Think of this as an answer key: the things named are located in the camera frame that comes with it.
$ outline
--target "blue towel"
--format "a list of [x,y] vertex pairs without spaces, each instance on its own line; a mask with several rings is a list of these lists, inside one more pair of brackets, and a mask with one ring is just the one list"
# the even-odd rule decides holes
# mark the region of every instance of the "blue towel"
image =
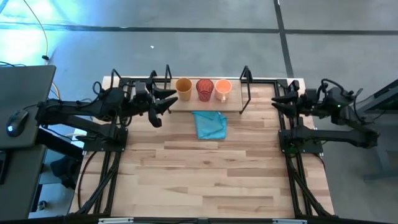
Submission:
[[226,116],[217,111],[193,111],[198,139],[225,139]]

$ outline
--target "black computer mouse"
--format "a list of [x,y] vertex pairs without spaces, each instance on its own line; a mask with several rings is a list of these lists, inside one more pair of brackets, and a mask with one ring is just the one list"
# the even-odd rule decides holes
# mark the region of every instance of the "black computer mouse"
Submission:
[[25,129],[29,113],[26,110],[17,110],[7,121],[6,131],[11,137],[19,136]]

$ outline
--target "gray floor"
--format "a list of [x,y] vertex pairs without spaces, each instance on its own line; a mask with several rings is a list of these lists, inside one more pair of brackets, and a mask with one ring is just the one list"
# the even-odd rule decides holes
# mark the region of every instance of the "gray floor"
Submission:
[[[273,0],[30,0],[44,24],[115,27],[196,27],[277,29]],[[395,0],[280,0],[286,29],[397,30]],[[36,23],[19,0],[9,0],[0,13],[0,25]],[[45,41],[40,30],[25,26],[0,29],[0,60],[38,65]],[[51,64],[57,66],[55,83],[63,100],[94,97],[91,86],[115,68],[123,75],[163,74],[169,64],[174,75],[240,75],[248,65],[255,77],[287,77],[279,34],[198,32],[87,32],[47,31]],[[330,78],[354,91],[364,88],[359,100],[397,78],[396,35],[287,35],[294,76],[307,87]],[[384,115],[377,128],[397,119]],[[319,129],[339,129],[328,119],[315,119]],[[63,133],[71,129],[57,127]],[[394,147],[395,139],[381,137]],[[335,212],[344,218],[398,222],[398,182],[366,184],[364,174],[379,167],[373,150],[343,143],[324,145],[325,164]],[[57,158],[52,155],[46,160]],[[63,215],[73,192],[49,185],[42,198],[52,212]],[[70,197],[59,197],[69,194]]]

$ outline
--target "wooden board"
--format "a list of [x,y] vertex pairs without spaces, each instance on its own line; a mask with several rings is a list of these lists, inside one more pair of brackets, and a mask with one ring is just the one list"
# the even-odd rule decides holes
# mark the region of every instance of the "wooden board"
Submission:
[[[229,94],[229,98],[225,103],[215,98],[215,90],[211,93],[209,102],[202,102],[199,100],[198,91],[196,89],[197,82],[199,79],[190,78],[192,81],[192,93],[191,100],[182,101],[178,100],[171,107],[171,111],[241,111],[242,105],[242,91],[241,82],[239,80],[230,80],[232,84],[232,90]],[[170,88],[175,89],[175,82],[178,78],[172,78]]]
[[[109,77],[105,77],[103,86],[109,86]],[[301,79],[300,87],[304,91]],[[242,92],[243,100],[247,100],[244,85]],[[160,116],[161,128],[153,128],[146,114],[133,117],[111,215],[294,217],[285,158],[277,138],[278,114],[271,106],[273,86],[253,84],[251,95],[251,103],[242,115],[224,113],[228,117],[228,133],[223,141],[199,141],[191,113],[166,113]],[[311,117],[304,117],[304,123],[313,127]],[[81,185],[83,203],[98,185],[103,156],[104,153],[97,153],[86,170]],[[322,163],[314,155],[304,154],[303,164],[309,189],[333,213]],[[304,211],[302,194],[298,194]],[[76,210],[75,193],[70,212]]]

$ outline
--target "red cup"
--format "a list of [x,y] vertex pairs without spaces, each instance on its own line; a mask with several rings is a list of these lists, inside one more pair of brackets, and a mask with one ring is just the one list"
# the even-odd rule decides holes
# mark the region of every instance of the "red cup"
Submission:
[[207,102],[210,100],[211,93],[214,89],[214,83],[208,78],[202,78],[197,82],[197,90],[199,100]]

